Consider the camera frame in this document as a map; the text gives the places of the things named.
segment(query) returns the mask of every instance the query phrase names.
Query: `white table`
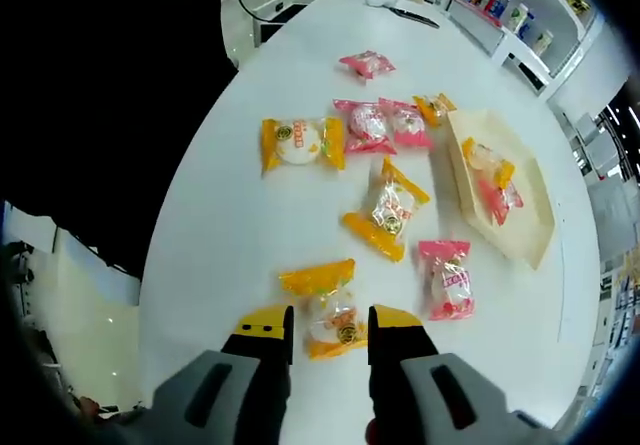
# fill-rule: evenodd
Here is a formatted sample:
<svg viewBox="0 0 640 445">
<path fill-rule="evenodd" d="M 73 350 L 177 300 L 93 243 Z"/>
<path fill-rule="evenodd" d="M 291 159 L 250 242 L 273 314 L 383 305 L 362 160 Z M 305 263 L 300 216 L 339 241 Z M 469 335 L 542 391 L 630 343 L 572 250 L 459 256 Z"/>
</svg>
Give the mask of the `white table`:
<svg viewBox="0 0 640 445">
<path fill-rule="evenodd" d="M 449 236 L 472 242 L 476 314 L 425 320 L 425 327 L 441 352 L 457 353 L 500 386 L 510 408 L 553 425 L 571 403 L 595 330 L 599 261 L 569 145 L 546 105 L 492 66 L 436 8 L 403 5 L 440 30 L 364 0 L 316 0 L 261 47 L 207 116 L 173 179 L 147 259 L 140 303 L 147 402 L 202 350 L 219 349 L 243 315 L 281 299 L 282 270 L 353 257 L 349 287 L 362 310 L 382 303 L 418 313 L 412 260 L 393 264 L 339 224 L 358 208 L 372 163 L 381 160 L 349 158 L 341 174 L 281 167 L 262 178 L 260 124 L 265 117 L 327 115 L 333 98 L 445 92 L 460 108 L 499 111 L 537 154 L 557 226 L 536 272 L 510 262 L 461 219 L 444 147 L 431 156 L 399 155 L 398 167 L 433 197 L 414 218 L 409 243 Z M 364 86 L 338 59 L 367 49 L 387 55 L 397 70 Z M 366 349 L 311 362 L 302 334 L 298 326 L 281 443 L 363 443 L 373 417 Z"/>
</svg>

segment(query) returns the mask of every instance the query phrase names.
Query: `floor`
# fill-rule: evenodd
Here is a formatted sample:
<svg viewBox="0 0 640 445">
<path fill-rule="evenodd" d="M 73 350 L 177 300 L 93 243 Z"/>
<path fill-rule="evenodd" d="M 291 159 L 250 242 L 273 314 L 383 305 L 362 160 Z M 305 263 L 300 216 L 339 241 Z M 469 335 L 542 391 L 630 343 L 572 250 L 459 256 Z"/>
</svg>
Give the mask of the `floor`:
<svg viewBox="0 0 640 445">
<path fill-rule="evenodd" d="M 268 1 L 243 3 L 253 10 Z M 253 19 L 238 0 L 222 0 L 221 13 L 228 55 L 242 68 L 255 53 Z M 29 285 L 30 321 L 46 331 L 66 384 L 76 396 L 131 409 L 141 398 L 137 307 L 107 299 L 87 269 L 57 242 L 53 254 L 34 251 L 29 267 L 35 275 Z"/>
</svg>

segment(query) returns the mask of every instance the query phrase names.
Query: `black cable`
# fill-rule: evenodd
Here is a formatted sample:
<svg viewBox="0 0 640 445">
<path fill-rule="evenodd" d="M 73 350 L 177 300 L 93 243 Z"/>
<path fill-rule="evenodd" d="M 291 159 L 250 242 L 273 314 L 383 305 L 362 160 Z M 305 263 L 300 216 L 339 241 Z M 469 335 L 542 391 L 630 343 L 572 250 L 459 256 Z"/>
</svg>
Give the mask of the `black cable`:
<svg viewBox="0 0 640 445">
<path fill-rule="evenodd" d="M 260 18 L 257 15 L 254 15 L 247 7 L 244 6 L 244 3 L 242 3 L 242 0 L 238 0 L 238 3 L 240 4 L 240 6 L 242 7 L 242 9 L 247 12 L 249 15 L 251 15 L 254 19 L 258 20 L 259 22 L 265 22 L 265 23 L 282 23 L 282 22 L 278 22 L 276 20 L 267 20 L 266 18 Z"/>
</svg>

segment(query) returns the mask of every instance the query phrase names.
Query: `clear plastic wrapper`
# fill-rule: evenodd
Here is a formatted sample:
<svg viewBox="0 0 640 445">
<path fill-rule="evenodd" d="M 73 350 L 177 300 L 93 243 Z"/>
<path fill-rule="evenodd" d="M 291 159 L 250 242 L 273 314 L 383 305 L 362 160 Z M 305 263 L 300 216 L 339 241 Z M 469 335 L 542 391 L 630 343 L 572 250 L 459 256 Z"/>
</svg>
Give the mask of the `clear plastic wrapper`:
<svg viewBox="0 0 640 445">
<path fill-rule="evenodd" d="M 378 103 L 334 100 L 333 106 L 349 117 L 345 153 L 396 153 L 387 134 L 386 117 Z"/>
<path fill-rule="evenodd" d="M 447 113 L 457 110 L 449 98 L 441 93 L 436 97 L 421 97 L 415 95 L 413 100 L 420 113 L 432 128 L 442 125 Z"/>
<path fill-rule="evenodd" d="M 376 75 L 389 73 L 396 69 L 387 57 L 371 50 L 343 57 L 339 61 L 354 69 L 358 75 L 366 80 L 371 80 Z"/>
<path fill-rule="evenodd" d="M 499 226 L 504 225 L 510 210 L 524 206 L 511 180 L 515 165 L 471 137 L 462 143 L 462 154 L 473 170 L 485 207 Z"/>
<path fill-rule="evenodd" d="M 433 150 L 433 141 L 427 134 L 427 125 L 417 106 L 385 98 L 378 103 L 389 119 L 396 145 Z"/>
<path fill-rule="evenodd" d="M 335 117 L 262 121 L 262 172 L 285 163 L 306 165 L 324 157 L 344 169 L 344 127 Z"/>
<path fill-rule="evenodd" d="M 301 301 L 308 321 L 305 349 L 312 359 L 332 358 L 367 345 L 366 317 L 345 285 L 355 261 L 329 263 L 280 275 L 282 288 Z"/>
<path fill-rule="evenodd" d="M 347 213 L 343 224 L 394 262 L 402 260 L 409 220 L 429 195 L 385 157 L 382 173 L 360 212 Z"/>
<path fill-rule="evenodd" d="M 469 242 L 438 240 L 418 243 L 427 262 L 425 287 L 430 295 L 429 320 L 459 320 L 473 314 L 469 272 L 462 262 L 469 255 Z"/>
</svg>

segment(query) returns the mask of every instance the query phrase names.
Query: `pink snack package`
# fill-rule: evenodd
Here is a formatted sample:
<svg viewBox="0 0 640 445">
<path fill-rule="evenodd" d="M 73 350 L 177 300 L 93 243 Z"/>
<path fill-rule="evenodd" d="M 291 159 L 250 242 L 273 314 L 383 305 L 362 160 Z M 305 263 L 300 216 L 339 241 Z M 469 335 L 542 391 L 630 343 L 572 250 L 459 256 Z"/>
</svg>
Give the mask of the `pink snack package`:
<svg viewBox="0 0 640 445">
<path fill-rule="evenodd" d="M 418 107 L 386 98 L 381 98 L 378 103 L 389 118 L 396 145 L 433 150 L 433 141 L 427 135 L 427 125 Z"/>
<path fill-rule="evenodd" d="M 387 121 L 380 105 L 334 100 L 333 106 L 349 117 L 345 153 L 380 152 L 395 155 L 396 149 L 389 140 Z"/>
<path fill-rule="evenodd" d="M 502 190 L 496 187 L 485 175 L 478 173 L 478 188 L 485 205 L 499 226 L 504 225 L 512 208 L 522 208 L 524 202 L 513 182 Z"/>
<path fill-rule="evenodd" d="M 470 249 L 469 242 L 418 242 L 420 256 L 429 264 L 425 284 L 431 288 L 429 320 L 459 320 L 473 314 L 475 300 L 469 272 L 462 267 L 462 260 Z"/>
<path fill-rule="evenodd" d="M 364 53 L 358 53 L 357 55 L 351 55 L 349 57 L 343 57 L 340 63 L 344 63 L 353 68 L 358 75 L 365 79 L 371 80 L 376 75 L 382 73 L 388 73 L 396 69 L 387 57 L 380 55 L 379 53 L 367 50 Z"/>
</svg>

